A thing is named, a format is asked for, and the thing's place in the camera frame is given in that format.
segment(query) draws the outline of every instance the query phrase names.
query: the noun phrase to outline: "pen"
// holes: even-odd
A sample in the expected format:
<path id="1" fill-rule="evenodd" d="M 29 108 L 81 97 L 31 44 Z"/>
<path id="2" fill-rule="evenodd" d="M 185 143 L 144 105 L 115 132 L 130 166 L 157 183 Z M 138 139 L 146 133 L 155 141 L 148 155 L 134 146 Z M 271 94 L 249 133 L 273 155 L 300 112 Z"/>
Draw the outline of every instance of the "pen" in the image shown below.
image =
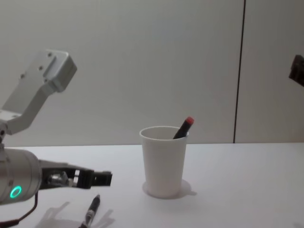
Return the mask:
<path id="1" fill-rule="evenodd" d="M 100 204 L 100 195 L 98 194 L 92 201 L 89 209 L 87 210 L 87 213 L 85 214 L 85 220 L 81 224 L 80 228 L 90 228 L 93 219 L 95 217 L 95 214 L 97 212 L 97 209 Z"/>
<path id="2" fill-rule="evenodd" d="M 187 136 L 189 129 L 194 123 L 194 119 L 192 117 L 188 117 L 184 123 L 181 125 L 180 129 L 176 132 L 173 139 L 179 139 Z"/>

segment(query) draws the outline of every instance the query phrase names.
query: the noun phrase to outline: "black marker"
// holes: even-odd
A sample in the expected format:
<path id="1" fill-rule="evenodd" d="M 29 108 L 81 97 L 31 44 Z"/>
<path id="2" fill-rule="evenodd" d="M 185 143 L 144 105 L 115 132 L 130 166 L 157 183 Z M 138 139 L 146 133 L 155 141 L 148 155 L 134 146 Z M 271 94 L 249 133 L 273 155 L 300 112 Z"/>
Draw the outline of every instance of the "black marker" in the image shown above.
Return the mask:
<path id="1" fill-rule="evenodd" d="M 93 199 L 93 201 L 89 207 L 89 210 L 87 210 L 87 213 L 85 214 L 85 220 L 81 224 L 80 228 L 90 228 L 90 226 L 93 222 L 93 219 L 95 217 L 95 214 L 97 212 L 97 209 L 99 207 L 99 204 L 100 204 L 100 195 L 97 195 Z"/>
<path id="2" fill-rule="evenodd" d="M 184 123 L 182 124 L 182 126 L 180 127 L 180 129 L 176 132 L 175 136 L 173 139 L 179 139 L 179 138 L 183 138 L 187 136 L 187 133 L 189 131 L 189 129 L 191 128 L 192 124 L 194 123 L 194 119 L 192 117 L 188 117 Z"/>

